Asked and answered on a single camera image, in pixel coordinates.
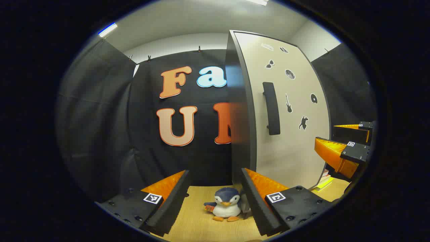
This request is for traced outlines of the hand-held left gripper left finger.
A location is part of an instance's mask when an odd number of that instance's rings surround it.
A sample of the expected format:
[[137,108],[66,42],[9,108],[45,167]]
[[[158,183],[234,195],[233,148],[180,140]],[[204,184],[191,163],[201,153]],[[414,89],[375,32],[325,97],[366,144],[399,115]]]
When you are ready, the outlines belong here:
[[163,237],[175,223],[190,183],[189,170],[183,170],[97,205],[131,227]]

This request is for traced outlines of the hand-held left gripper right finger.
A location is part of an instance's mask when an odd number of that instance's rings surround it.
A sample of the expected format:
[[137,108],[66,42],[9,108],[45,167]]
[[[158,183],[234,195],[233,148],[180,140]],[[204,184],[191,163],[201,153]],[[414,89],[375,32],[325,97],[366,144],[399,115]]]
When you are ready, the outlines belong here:
[[333,205],[303,186],[287,188],[247,168],[241,169],[242,188],[261,235],[272,236],[299,227]]

